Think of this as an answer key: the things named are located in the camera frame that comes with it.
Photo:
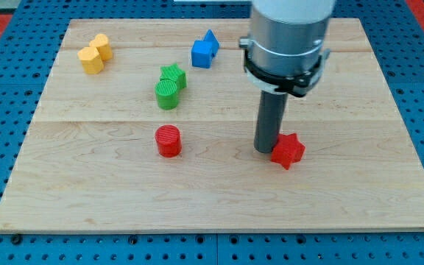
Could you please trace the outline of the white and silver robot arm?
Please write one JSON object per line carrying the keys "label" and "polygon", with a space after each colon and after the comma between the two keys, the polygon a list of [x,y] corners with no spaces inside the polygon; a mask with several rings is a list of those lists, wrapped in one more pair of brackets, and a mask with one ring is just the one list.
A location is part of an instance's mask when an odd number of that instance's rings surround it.
{"label": "white and silver robot arm", "polygon": [[335,0],[252,0],[248,35],[239,41],[253,85],[304,97],[319,82],[330,51],[322,50]]}

